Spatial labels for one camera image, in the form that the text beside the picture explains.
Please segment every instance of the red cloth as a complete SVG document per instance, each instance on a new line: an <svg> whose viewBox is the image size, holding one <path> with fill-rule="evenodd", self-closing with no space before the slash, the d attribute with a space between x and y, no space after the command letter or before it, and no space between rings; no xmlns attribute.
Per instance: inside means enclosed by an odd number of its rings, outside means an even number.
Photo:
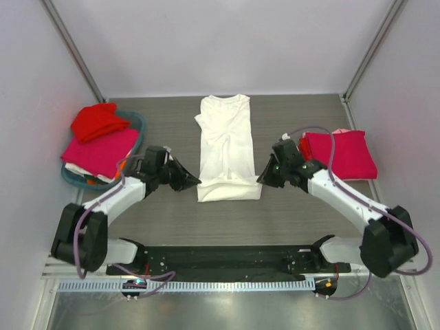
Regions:
<svg viewBox="0 0 440 330"><path fill-rule="evenodd" d="M74 136L61 159L66 163L74 163L94 176L101 174L113 178L117 171L116 163L127 156L138 135L135 129L125 129L88 143L80 143Z"/></svg>
<svg viewBox="0 0 440 330"><path fill-rule="evenodd" d="M130 122L115 115L115 103L100 103L85 107L70 125L79 142L84 143L114 131L120 131Z"/></svg>
<svg viewBox="0 0 440 330"><path fill-rule="evenodd" d="M306 161L312 159L310 153L309 141L305 137L300 138L300 144L298 145L298 149L300 150L300 152L302 153L302 157Z"/></svg>
<svg viewBox="0 0 440 330"><path fill-rule="evenodd" d="M336 142L332 171L345 180L377 178L377 168L365 141L365 132L349 131L333 134ZM331 137L328 134L305 134L312 158L329 165Z"/></svg>

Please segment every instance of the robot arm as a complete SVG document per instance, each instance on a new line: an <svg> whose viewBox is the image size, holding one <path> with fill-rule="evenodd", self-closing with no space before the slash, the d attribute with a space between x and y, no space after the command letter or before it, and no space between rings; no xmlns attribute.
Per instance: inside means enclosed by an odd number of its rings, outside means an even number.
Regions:
<svg viewBox="0 0 440 330"><path fill-rule="evenodd" d="M301 188L343 214L362 234L361 239L341 239L329 236L320 240L320 253L328 263L365 265L374 275L385 277L414 257L419 249L416 238L383 214L392 214L412 226L408 212L400 206L390 209L352 189L333 175L317 160L306 162L292 140L282 140L272 146L269 163L258 182L283 188L285 182Z"/></svg>
<svg viewBox="0 0 440 330"><path fill-rule="evenodd" d="M125 182L83 205L71 203L64 208L52 244L52 256L74 264L74 230L79 218L93 207L85 217L78 240L81 267L94 272L102 264L135 263L133 270L136 271L144 266L143 245L128 239L108 239L107 228L127 208L148 197L160 184L169 184L173 190L181 191L199 183L166 148L150 146L140 168L126 177Z"/></svg>

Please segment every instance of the magenta towel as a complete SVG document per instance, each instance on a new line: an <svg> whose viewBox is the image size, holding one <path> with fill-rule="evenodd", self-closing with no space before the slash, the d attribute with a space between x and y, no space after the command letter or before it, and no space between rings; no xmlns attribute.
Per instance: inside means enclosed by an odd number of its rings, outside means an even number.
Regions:
<svg viewBox="0 0 440 330"><path fill-rule="evenodd" d="M61 159L67 163L74 163L92 175L101 174L112 178L116 174L116 163L127 156L138 135L139 132L135 129L124 129L86 143L80 143L73 137Z"/></svg>
<svg viewBox="0 0 440 330"><path fill-rule="evenodd" d="M365 141L365 132L348 131L333 134L336 143L333 172L342 180L377 179L377 168ZM331 137L329 134L305 134L312 159L329 165Z"/></svg>

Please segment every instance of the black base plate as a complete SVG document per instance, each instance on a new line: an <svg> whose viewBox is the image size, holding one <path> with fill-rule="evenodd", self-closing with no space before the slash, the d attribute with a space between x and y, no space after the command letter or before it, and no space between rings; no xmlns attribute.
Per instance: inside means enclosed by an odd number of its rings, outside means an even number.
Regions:
<svg viewBox="0 0 440 330"><path fill-rule="evenodd" d="M150 275L176 271L182 282L302 281L303 274L334 273L335 265L321 263L311 245L159 246L145 247ZM338 263L339 273L351 271Z"/></svg>

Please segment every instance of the red garment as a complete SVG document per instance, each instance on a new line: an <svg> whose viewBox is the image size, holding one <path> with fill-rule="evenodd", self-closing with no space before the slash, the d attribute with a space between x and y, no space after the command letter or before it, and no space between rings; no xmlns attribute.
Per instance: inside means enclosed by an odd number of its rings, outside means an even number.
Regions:
<svg viewBox="0 0 440 330"><path fill-rule="evenodd" d="M121 131L130 122L115 115L115 103L99 103L85 107L70 125L80 143L88 142L114 131Z"/></svg>
<svg viewBox="0 0 440 330"><path fill-rule="evenodd" d="M309 141L305 137L300 138L300 144L298 145L298 149L302 153L302 157L305 160L312 159L311 153L310 153Z"/></svg>
<svg viewBox="0 0 440 330"><path fill-rule="evenodd" d="M332 171L345 180L377 178L377 168L365 141L365 132L349 131L333 134L336 142ZM305 134L312 158L329 165L331 137L328 134Z"/></svg>

